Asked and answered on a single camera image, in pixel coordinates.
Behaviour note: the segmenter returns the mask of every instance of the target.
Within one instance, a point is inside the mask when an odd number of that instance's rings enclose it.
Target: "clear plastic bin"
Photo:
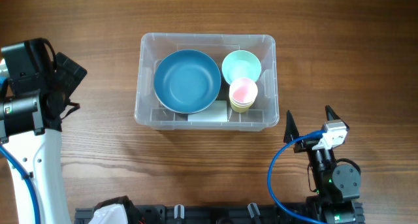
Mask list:
[[[155,70],[168,55],[178,50],[198,50],[208,54],[219,68],[223,59],[236,50],[247,50],[261,62],[257,81],[258,96],[245,113],[231,110],[229,85],[223,80],[217,100],[228,102],[228,122],[189,122],[187,115],[166,109],[157,99],[153,87]],[[209,35],[148,33],[142,37],[139,57],[135,119],[154,129],[229,129],[260,131],[279,122],[276,42],[270,35]]]

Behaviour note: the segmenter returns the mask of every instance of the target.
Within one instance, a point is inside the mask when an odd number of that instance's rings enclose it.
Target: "light blue cup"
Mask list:
[[[249,51],[231,52],[223,60],[222,75],[228,84],[238,78],[249,78],[256,82],[261,74],[260,60]]]

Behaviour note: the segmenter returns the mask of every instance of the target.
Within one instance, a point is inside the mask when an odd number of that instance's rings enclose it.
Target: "stacked cups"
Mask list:
[[[258,94],[257,84],[249,78],[237,78],[229,88],[231,108],[238,113],[247,111]]]
[[[245,50],[227,55],[222,63],[222,75],[230,84],[231,108],[238,113],[247,111],[258,94],[257,84],[261,74],[261,63],[257,56]]]

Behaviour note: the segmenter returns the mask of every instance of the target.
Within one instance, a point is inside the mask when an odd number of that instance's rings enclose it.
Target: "wooden table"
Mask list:
[[[69,212],[128,195],[135,204],[272,204],[268,165],[285,112],[302,134],[324,106],[351,126],[337,157],[362,168],[367,223],[418,222],[417,0],[0,0],[0,46],[46,37],[88,70],[63,122]],[[148,32],[269,34],[281,120],[258,133],[154,131],[133,117],[140,39]],[[274,190],[303,202],[305,154],[285,152]],[[0,223],[16,223],[0,159]]]

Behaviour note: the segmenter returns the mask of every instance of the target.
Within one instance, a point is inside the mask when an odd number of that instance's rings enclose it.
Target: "blue bowl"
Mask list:
[[[157,98],[168,109],[183,114],[204,110],[221,89],[221,73],[215,61],[196,50],[167,56],[154,76]]]

